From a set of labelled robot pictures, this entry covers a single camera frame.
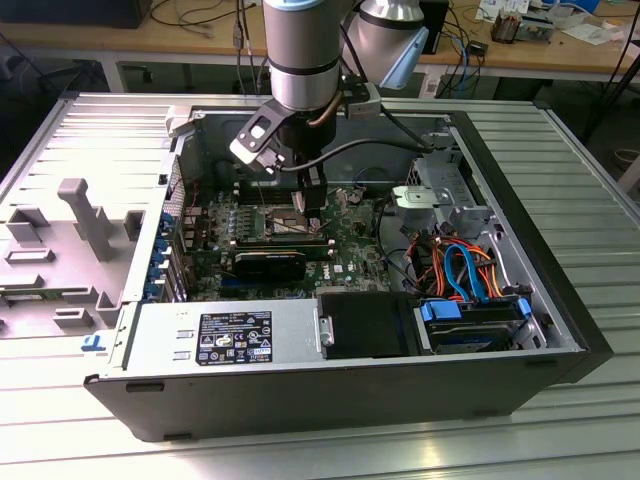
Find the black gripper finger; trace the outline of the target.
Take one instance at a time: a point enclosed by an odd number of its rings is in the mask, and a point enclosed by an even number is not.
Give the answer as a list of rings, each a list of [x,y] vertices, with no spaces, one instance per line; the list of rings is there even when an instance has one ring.
[[[299,175],[299,189],[302,196],[303,213],[306,219],[321,219],[321,210],[326,205],[327,180],[323,166],[312,167]]]

